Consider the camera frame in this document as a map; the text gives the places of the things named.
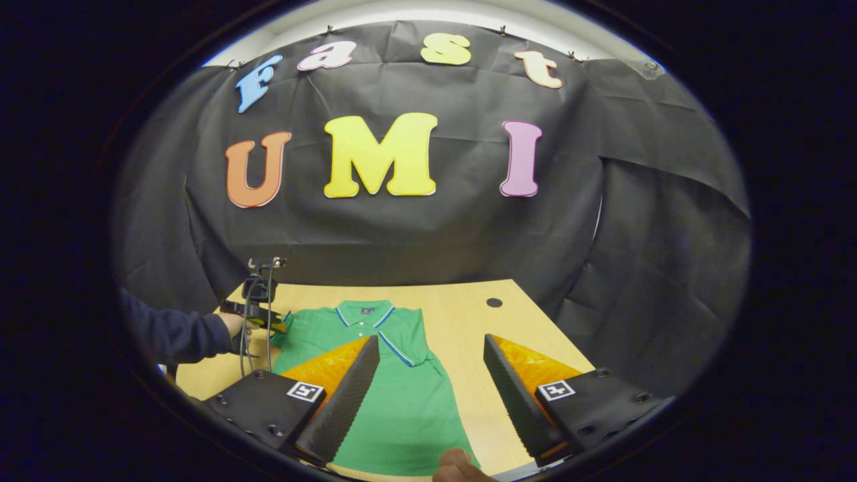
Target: wooden table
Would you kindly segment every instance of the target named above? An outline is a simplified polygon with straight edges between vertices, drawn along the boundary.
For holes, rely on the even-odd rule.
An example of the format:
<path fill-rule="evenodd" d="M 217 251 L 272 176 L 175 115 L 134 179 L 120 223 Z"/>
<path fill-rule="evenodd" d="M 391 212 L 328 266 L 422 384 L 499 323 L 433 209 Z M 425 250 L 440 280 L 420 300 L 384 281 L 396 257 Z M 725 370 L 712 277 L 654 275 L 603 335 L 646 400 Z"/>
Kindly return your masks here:
<path fill-rule="evenodd" d="M 503 305 L 486 304 L 497 298 Z M 440 359 L 452 380 L 458 413 L 470 439 L 470 445 L 491 475 L 533 462 L 527 455 L 494 381 L 482 361 L 486 333 L 514 341 L 582 372 L 595 367 L 568 340 L 513 280 L 486 281 L 433 286 L 303 286 L 278 285 L 273 310 L 289 311 L 336 307 L 344 300 L 375 301 L 388 299 L 394 306 L 423 309 L 428 347 Z M 242 303 L 241 287 L 229 300 Z M 267 369 L 265 331 L 254 330 L 250 352 L 252 366 L 244 359 L 247 373 Z M 279 349 L 271 346 L 272 362 Z M 237 382 L 241 369 L 237 355 L 206 358 L 193 365 L 179 365 L 176 385 L 188 395 L 205 400 Z M 430 477 L 392 477 L 362 473 L 345 467 L 330 468 L 343 475 L 372 482 L 408 480 L 429 481 Z"/>

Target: yellow letter m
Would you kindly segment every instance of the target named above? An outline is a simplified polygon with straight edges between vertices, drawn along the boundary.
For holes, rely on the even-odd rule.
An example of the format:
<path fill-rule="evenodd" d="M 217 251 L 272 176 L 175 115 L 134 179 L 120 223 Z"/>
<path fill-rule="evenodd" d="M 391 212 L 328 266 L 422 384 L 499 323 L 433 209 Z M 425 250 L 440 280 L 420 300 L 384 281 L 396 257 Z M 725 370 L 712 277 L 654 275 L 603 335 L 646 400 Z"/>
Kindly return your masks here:
<path fill-rule="evenodd" d="M 393 165 L 387 190 L 394 196 L 430 196 L 436 188 L 429 177 L 429 134 L 437 117 L 421 112 L 402 114 L 379 144 L 362 117 L 336 118 L 325 125 L 333 137 L 333 161 L 327 197 L 353 197 L 360 186 L 351 178 L 351 165 L 369 194 L 376 194 Z"/>

